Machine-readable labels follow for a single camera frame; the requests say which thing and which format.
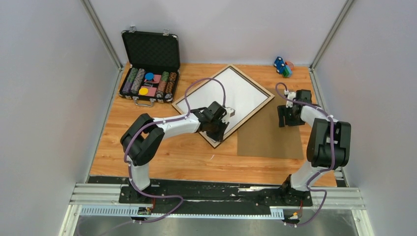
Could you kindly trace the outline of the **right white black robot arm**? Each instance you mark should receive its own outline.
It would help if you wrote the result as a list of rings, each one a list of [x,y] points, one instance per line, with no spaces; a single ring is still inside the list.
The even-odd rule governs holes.
[[[308,124],[311,134],[305,163],[289,175],[280,187],[283,203],[295,205],[307,200],[311,186],[323,174],[344,167],[349,161],[351,124],[338,121],[311,102],[311,91],[285,89],[279,95],[286,104],[277,107],[280,128]]]

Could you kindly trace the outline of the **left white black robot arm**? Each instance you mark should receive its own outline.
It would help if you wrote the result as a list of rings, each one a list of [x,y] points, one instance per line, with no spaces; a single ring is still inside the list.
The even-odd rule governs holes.
[[[133,187],[132,197],[139,203],[150,199],[149,163],[163,140],[187,133],[202,133],[219,144],[224,141],[234,114],[234,109],[214,101],[208,107],[189,109],[185,114],[168,118],[152,118],[147,113],[140,115],[120,139]]]

